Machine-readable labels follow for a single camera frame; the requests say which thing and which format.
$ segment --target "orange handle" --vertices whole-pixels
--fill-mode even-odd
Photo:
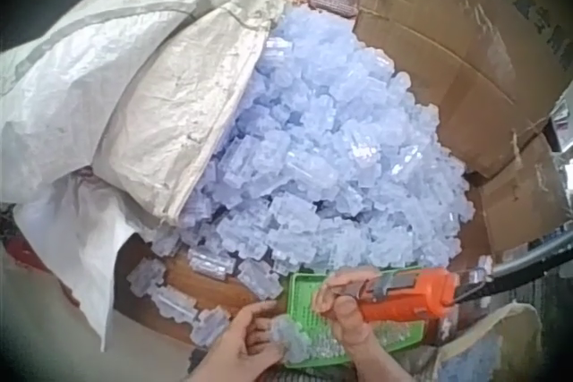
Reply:
[[[362,302],[360,310],[367,322],[410,322],[443,318],[451,309],[458,285],[458,276],[442,267],[423,268],[412,287],[389,290],[380,302]]]

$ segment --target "hand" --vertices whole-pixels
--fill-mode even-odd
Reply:
[[[349,296],[337,297],[330,288],[368,281],[379,275],[376,267],[342,269],[329,276],[312,297],[312,309],[330,319],[332,334],[351,358],[364,349],[372,350],[378,342],[371,325],[364,322],[356,300]]]
[[[188,380],[252,382],[264,370],[281,361],[285,351],[280,344],[268,339],[258,343],[251,355],[246,345],[247,336],[261,331],[256,317],[272,310],[276,304],[275,301],[262,301],[242,308]]]

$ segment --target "orange tool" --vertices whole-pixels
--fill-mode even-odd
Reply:
[[[485,276],[480,284],[460,285],[459,273],[442,267],[390,271],[332,291],[354,297],[367,322],[443,318],[452,306],[485,285]]]

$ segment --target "green tray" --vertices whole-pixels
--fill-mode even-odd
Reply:
[[[314,313],[311,309],[312,294],[319,289],[325,277],[325,275],[294,273],[290,278],[287,313],[295,322],[302,326],[303,331],[311,339],[330,332],[330,327],[326,320]],[[424,321],[410,322],[408,325],[408,337],[406,339],[401,339],[394,343],[384,345],[384,349],[386,351],[400,351],[422,341],[423,329],[425,325]],[[296,364],[287,364],[286,367],[290,369],[303,369],[308,367],[322,367],[344,364],[349,361],[349,358],[343,354],[333,358],[312,358]]]

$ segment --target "green plastic basket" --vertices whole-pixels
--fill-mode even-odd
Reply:
[[[311,338],[330,333],[327,321],[314,313],[311,309],[312,294],[319,289],[326,276],[308,273],[295,273],[291,275],[290,287],[288,290],[288,315],[301,325],[303,331]],[[380,330],[383,332],[384,323],[381,323]],[[423,338],[425,323],[416,321],[408,323],[408,336],[399,341],[384,344],[384,349],[388,352],[395,352],[419,344]],[[290,369],[303,369],[308,367],[332,366],[344,364],[350,360],[345,354],[332,358],[312,358],[296,364],[287,364]]]

